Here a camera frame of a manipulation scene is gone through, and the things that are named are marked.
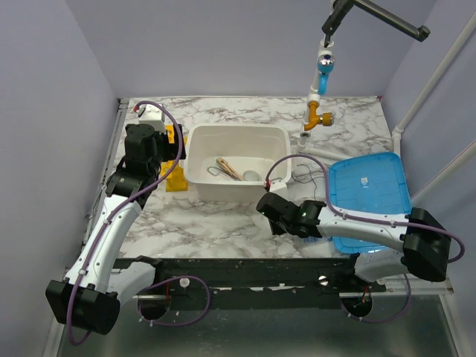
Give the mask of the yellow test tube rack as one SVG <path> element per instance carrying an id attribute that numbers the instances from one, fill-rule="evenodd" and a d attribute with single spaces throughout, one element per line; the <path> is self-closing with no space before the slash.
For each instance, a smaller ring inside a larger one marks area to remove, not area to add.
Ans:
<path id="1" fill-rule="evenodd" d="M 173 139 L 173 125 L 166 125 L 167 134 L 170 140 Z M 187 143 L 187 136 L 184 136 L 184 149 Z M 172 166 L 173 160 L 162 162 L 161 173 L 166 173 Z M 181 163 L 177 164 L 171 174 L 166 177 L 166 192 L 179 192 L 188 190 L 188 182 L 184 177 L 184 169 Z"/>

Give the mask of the wooden stick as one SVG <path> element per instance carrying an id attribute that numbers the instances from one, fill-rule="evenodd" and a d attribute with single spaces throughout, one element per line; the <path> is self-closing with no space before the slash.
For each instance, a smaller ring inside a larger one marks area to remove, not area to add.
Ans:
<path id="1" fill-rule="evenodd" d="M 216 163 L 221 167 L 230 177 L 237 181 L 245 181 L 244 177 L 239 174 L 224 158 L 218 157 Z"/>

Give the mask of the round watch glass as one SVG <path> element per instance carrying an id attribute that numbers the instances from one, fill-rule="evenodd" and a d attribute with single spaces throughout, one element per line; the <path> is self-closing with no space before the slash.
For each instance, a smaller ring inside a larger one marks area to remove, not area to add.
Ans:
<path id="1" fill-rule="evenodd" d="M 260 174 L 254 170 L 246 170 L 243 174 L 242 177 L 246 181 L 262 181 L 262 178 Z"/>

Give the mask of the white plastic tub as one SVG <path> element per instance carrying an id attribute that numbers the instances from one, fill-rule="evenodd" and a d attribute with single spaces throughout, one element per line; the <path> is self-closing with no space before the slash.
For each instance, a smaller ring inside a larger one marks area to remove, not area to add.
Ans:
<path id="1" fill-rule="evenodd" d="M 286 183 L 292 163 L 279 159 L 291 154 L 288 132 L 271 124 L 205 123 L 190 129 L 187 136 L 184 176 L 206 202 L 256 203 L 265 193 L 265 177 Z M 218 173 L 218 158 L 225 159 L 240 175 L 251 171 L 250 181 L 237 181 Z"/>

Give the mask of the blue plastic tray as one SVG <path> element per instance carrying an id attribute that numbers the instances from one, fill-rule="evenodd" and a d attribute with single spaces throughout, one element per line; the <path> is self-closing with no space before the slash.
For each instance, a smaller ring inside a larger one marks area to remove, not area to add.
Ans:
<path id="1" fill-rule="evenodd" d="M 380 214 L 409 214 L 411 199 L 400 157 L 380 152 L 339 161 L 328 169 L 332 205 Z"/>

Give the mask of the bag of blue pipettes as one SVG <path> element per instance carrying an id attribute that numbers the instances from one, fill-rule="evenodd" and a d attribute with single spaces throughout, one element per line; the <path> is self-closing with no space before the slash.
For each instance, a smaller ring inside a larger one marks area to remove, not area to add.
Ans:
<path id="1" fill-rule="evenodd" d="M 325 242 L 332 242 L 332 237 L 308 237 L 303 239 L 303 243 L 305 245 L 315 245 L 315 244 L 321 244 Z"/>

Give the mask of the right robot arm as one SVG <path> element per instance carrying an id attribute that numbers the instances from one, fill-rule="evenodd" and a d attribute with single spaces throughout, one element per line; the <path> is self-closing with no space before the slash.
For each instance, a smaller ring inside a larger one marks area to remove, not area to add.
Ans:
<path id="1" fill-rule="evenodd" d="M 451 237 L 421 208 L 409 214 L 364 213 L 311 200 L 296 205 L 268 192 L 257 203 L 257 211 L 268 219 L 274 235 L 346 237 L 382 246 L 376 253 L 359 254 L 355 265 L 343 271 L 342 282 L 350 291 L 400 274 L 429 282 L 446 279 Z"/>

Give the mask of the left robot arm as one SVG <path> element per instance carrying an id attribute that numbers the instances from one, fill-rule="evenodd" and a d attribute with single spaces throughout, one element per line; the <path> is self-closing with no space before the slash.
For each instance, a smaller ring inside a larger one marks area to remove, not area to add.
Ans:
<path id="1" fill-rule="evenodd" d="M 122 243 L 157 186 L 167 177 L 161 164 L 177 167 L 186 158 L 182 126 L 156 130 L 126 125 L 125 154 L 106 182 L 100 217 L 76 262 L 61 281 L 51 280 L 45 296 L 56 320 L 69 327 L 108 334 L 121 305 L 144 289 L 164 288 L 165 276 L 147 258 L 137 259 L 123 277 L 112 277 Z"/>

